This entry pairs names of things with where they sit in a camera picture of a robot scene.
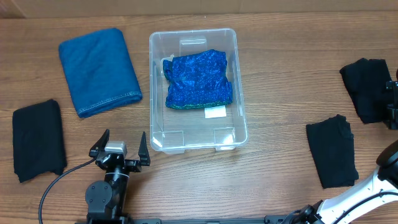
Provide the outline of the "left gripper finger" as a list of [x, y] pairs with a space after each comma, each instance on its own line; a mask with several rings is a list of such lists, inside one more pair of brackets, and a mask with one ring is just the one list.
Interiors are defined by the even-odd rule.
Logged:
[[103, 135], [97, 140], [97, 142], [91, 147], [91, 151], [102, 151], [109, 141], [109, 129], [106, 129]]
[[142, 133], [141, 142], [138, 150], [138, 156], [142, 166], [150, 166], [150, 155], [147, 148], [145, 131]]

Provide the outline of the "black cloth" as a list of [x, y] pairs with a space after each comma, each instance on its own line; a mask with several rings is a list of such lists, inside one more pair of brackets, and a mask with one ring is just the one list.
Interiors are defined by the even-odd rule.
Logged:
[[12, 115], [14, 173], [23, 183], [67, 166], [62, 117], [55, 100], [26, 106]]
[[306, 125], [310, 151], [324, 189], [350, 187], [359, 179], [354, 163], [354, 134], [340, 114]]
[[393, 103], [393, 93], [386, 90], [391, 76], [384, 59], [361, 58], [340, 69], [345, 87], [357, 115], [364, 124], [387, 119], [387, 105]]

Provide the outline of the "sparkly blue fabric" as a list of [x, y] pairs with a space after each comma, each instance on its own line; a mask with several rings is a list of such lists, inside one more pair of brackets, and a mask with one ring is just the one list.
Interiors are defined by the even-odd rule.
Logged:
[[164, 60], [164, 77], [169, 82], [166, 107], [190, 110], [231, 104], [227, 64], [226, 53], [214, 49]]

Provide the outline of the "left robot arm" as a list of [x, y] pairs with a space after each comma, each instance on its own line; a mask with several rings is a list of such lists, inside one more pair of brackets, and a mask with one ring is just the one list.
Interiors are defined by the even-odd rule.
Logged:
[[127, 159], [123, 141], [111, 141], [107, 129], [89, 151], [95, 164], [105, 171], [104, 179], [93, 182], [86, 190], [87, 223], [133, 223], [130, 214], [123, 212], [131, 172], [141, 172], [150, 165], [146, 134], [143, 133], [138, 159]]

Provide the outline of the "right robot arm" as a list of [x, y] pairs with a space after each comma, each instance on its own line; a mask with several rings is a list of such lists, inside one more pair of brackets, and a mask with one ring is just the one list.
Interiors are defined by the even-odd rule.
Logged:
[[[345, 88], [361, 121], [397, 123], [397, 83], [386, 66], [364, 66], [364, 60], [340, 70]], [[322, 187], [347, 187], [334, 198], [307, 205], [292, 223], [350, 223], [361, 215], [397, 200], [397, 143], [382, 151], [376, 169], [361, 182], [354, 162], [354, 135], [340, 114], [306, 126], [307, 139]]]

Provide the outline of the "clear plastic storage container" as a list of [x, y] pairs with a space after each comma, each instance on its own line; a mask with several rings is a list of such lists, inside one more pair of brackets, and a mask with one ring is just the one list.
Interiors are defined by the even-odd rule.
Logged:
[[[175, 110], [166, 107], [169, 83], [162, 62], [174, 57], [215, 49], [226, 53], [226, 77], [233, 102], [226, 117], [205, 118], [205, 108]], [[233, 29], [154, 32], [149, 37], [150, 144], [155, 151], [181, 154], [191, 149], [232, 150], [248, 139], [237, 36]]]

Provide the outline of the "white label in container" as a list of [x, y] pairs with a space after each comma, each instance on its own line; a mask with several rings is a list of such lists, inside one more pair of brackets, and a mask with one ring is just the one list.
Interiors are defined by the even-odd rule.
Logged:
[[226, 117], [226, 107], [216, 106], [212, 108], [205, 108], [205, 118], [223, 118]]

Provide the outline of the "blue terry towel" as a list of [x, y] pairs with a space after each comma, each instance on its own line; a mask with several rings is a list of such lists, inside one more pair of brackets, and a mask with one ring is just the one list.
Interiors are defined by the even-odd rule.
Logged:
[[103, 29], [66, 40], [58, 52], [79, 118], [142, 100], [121, 30]]

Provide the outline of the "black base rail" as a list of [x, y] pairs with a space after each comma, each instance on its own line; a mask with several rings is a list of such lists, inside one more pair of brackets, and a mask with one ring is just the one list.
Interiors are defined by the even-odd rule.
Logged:
[[280, 224], [292, 223], [294, 215], [266, 215], [264, 218], [222, 218], [222, 219], [185, 219], [185, 220], [161, 220], [159, 218], [126, 220], [95, 220], [77, 222], [76, 224]]

